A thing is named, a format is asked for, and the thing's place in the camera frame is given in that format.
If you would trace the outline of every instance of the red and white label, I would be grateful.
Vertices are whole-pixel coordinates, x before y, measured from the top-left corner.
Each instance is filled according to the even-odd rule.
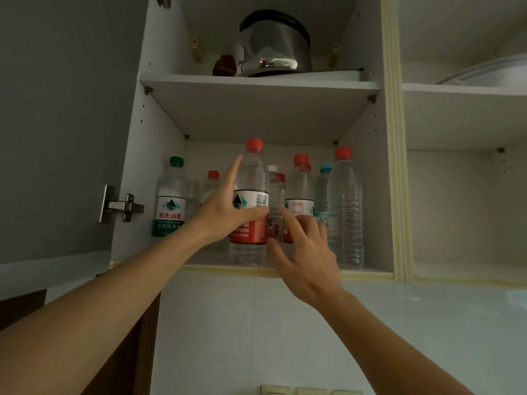
[[[312,199],[286,199],[285,207],[293,214],[293,216],[313,216],[313,212],[315,211],[315,201]],[[289,244],[293,243],[293,238],[291,237],[291,234],[288,233],[285,222],[284,228],[282,229],[282,240]]]
[[[269,194],[263,191],[236,190],[233,204],[238,209],[269,206]],[[265,244],[267,241],[267,216],[239,226],[230,236],[230,242],[242,244]]]

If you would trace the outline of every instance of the finger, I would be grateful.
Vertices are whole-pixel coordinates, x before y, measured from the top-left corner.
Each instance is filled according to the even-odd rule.
[[[293,242],[300,242],[303,239],[306,239],[306,233],[304,233],[299,221],[295,219],[291,212],[289,212],[283,206],[279,206],[278,209],[280,209],[280,212],[284,217],[284,222],[287,225],[287,231],[291,233]]]
[[[324,223],[318,224],[318,232],[320,233],[320,238],[324,242],[324,244],[327,246],[328,244],[328,231],[326,229],[326,225]]]
[[[315,241],[320,239],[317,219],[311,215],[298,215],[295,217],[300,223],[300,226],[302,226],[302,230],[306,233],[307,237]]]
[[[228,188],[234,187],[234,181],[236,181],[236,175],[238,174],[238,168],[240,167],[241,160],[243,155],[238,155],[233,161],[227,173],[225,173],[225,179],[223,179],[222,186],[227,186]]]
[[[261,219],[269,213],[269,208],[267,206],[255,206],[254,208],[236,209],[236,213],[239,216],[239,224],[244,224]]]
[[[285,280],[291,274],[293,263],[286,257],[284,250],[275,239],[267,239],[267,258],[273,262],[282,279]]]

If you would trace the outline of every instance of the wall switch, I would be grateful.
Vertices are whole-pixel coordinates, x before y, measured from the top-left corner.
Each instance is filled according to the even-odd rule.
[[[293,395],[293,388],[290,386],[262,384],[260,395]]]
[[[322,388],[297,388],[297,395],[329,395],[329,391]]]
[[[347,389],[336,389],[331,393],[332,395],[364,395],[362,391],[351,391]]]

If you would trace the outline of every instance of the hand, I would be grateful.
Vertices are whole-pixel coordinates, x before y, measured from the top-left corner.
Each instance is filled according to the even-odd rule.
[[[229,167],[220,188],[211,194],[191,220],[200,226],[206,244],[224,239],[241,224],[258,220],[269,212],[267,206],[249,209],[236,209],[233,206],[234,181],[242,159],[243,155],[238,155]]]
[[[274,239],[267,240],[267,255],[287,287],[301,301],[320,310],[331,298],[344,291],[335,254],[328,248],[326,227],[312,216],[296,218],[280,207],[294,244],[293,259],[284,254]]]

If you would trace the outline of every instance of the bottle with green cap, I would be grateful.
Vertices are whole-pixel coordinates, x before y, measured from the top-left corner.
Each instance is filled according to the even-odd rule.
[[[318,223],[328,226],[328,197],[327,188],[329,174],[333,168],[332,163],[324,162],[320,164],[320,176],[315,181],[315,218]]]
[[[183,172],[183,158],[170,158],[170,167],[158,181],[158,198],[152,235],[165,237],[185,222],[189,184]]]

